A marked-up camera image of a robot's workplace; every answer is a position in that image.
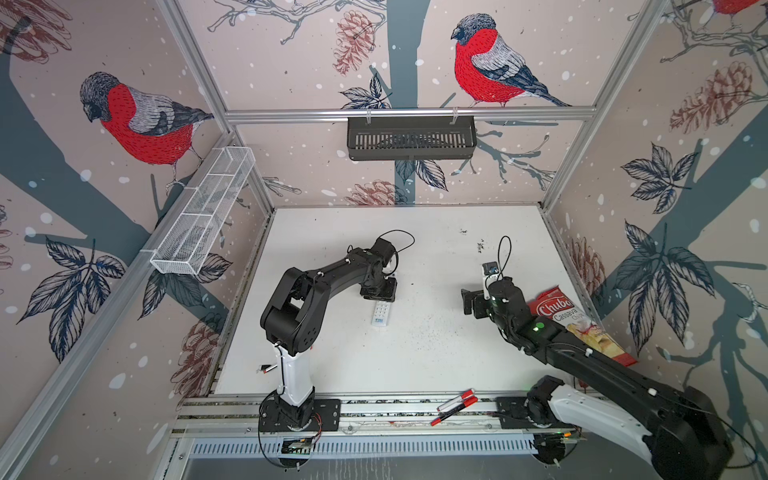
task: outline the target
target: vent grille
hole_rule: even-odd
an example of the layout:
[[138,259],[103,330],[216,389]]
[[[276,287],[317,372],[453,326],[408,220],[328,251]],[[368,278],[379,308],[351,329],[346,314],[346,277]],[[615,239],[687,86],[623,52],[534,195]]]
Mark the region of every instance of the vent grille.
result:
[[[278,455],[282,437],[262,438],[267,456]],[[531,455],[538,453],[528,433],[482,435],[403,435],[321,438],[312,452],[314,458],[419,457],[427,455]],[[260,457],[257,439],[197,439],[191,458]]]

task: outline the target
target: red snack bag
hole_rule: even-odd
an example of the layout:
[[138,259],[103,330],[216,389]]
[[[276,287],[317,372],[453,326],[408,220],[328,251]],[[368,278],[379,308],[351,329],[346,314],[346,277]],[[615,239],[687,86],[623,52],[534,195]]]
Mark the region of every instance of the red snack bag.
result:
[[560,323],[590,348],[610,356],[621,365],[637,363],[637,360],[626,353],[602,327],[576,308],[571,299],[560,290],[560,286],[537,296],[535,300],[528,302],[528,306],[534,315],[547,316]]

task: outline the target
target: metal grate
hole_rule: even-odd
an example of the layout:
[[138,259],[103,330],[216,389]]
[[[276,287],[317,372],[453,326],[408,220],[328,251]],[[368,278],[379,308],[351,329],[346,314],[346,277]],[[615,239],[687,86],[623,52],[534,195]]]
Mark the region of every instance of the metal grate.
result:
[[[283,437],[265,438],[267,456],[279,454]],[[481,435],[398,435],[325,437],[315,445],[313,458],[419,457],[427,455],[532,455],[538,453],[530,433]],[[252,458],[261,456],[257,439],[196,439],[190,458]]]
[[473,117],[350,118],[351,160],[465,160],[477,146]]
[[247,147],[225,147],[219,153],[184,211],[152,256],[161,273],[197,275],[256,163]]

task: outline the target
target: marker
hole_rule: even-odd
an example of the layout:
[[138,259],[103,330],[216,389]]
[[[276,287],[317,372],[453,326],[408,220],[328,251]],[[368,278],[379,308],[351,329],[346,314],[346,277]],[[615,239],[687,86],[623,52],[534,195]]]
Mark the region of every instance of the marker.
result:
[[432,426],[437,425],[438,423],[442,422],[443,420],[447,419],[448,417],[451,417],[451,416],[455,415],[456,413],[461,412],[463,409],[467,408],[468,406],[470,406],[470,405],[472,405],[474,403],[477,403],[477,401],[478,401],[478,398],[476,396],[473,396],[473,397],[470,397],[470,398],[466,399],[463,403],[458,404],[457,407],[455,407],[453,409],[450,409],[449,411],[447,411],[443,415],[440,415],[438,418],[432,420],[430,425],[432,425]]
[[462,393],[461,395],[458,395],[458,396],[450,399],[449,401],[443,403],[442,405],[440,405],[437,408],[437,411],[438,412],[448,411],[448,410],[452,409],[453,407],[457,406],[462,400],[466,400],[469,397],[473,396],[474,394],[475,394],[475,389],[469,389],[466,392]]

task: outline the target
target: white remote control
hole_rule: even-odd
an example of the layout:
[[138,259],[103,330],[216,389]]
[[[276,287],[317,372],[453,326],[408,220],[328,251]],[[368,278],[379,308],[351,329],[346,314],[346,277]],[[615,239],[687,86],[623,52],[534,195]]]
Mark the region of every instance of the white remote control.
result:
[[391,302],[376,302],[376,306],[373,308],[373,318],[371,318],[371,325],[373,326],[386,326],[389,322],[389,305]]

